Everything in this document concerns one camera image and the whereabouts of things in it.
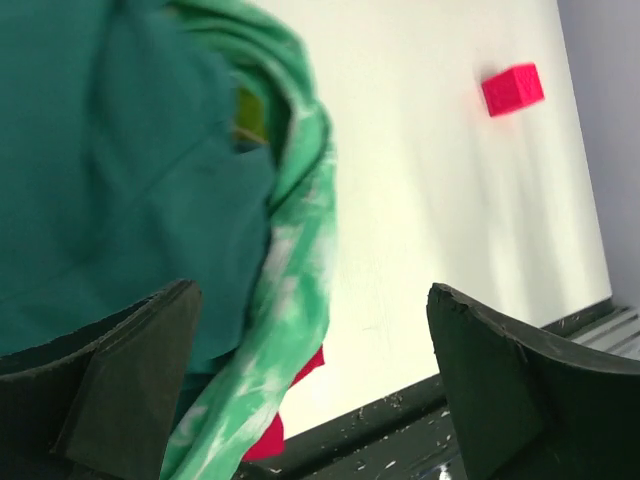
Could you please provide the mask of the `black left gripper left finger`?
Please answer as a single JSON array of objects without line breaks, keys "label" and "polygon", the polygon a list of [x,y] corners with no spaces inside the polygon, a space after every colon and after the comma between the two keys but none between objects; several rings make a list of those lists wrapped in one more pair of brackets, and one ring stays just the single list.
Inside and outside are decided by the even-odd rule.
[{"label": "black left gripper left finger", "polygon": [[177,281],[2,357],[2,478],[159,478],[201,304]]}]

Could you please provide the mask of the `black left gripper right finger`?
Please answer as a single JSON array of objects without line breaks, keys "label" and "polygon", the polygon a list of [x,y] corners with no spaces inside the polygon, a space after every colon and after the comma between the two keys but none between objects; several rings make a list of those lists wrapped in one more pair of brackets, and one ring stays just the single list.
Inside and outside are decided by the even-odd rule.
[{"label": "black left gripper right finger", "polygon": [[636,479],[639,363],[433,284],[427,316],[470,479]]}]

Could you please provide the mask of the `lime green cloth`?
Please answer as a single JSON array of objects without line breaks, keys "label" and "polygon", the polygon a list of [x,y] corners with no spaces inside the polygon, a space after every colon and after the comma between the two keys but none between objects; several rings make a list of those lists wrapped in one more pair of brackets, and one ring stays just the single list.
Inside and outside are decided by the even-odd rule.
[{"label": "lime green cloth", "polygon": [[236,90],[234,135],[238,140],[267,144],[264,107],[261,100],[245,87]]}]

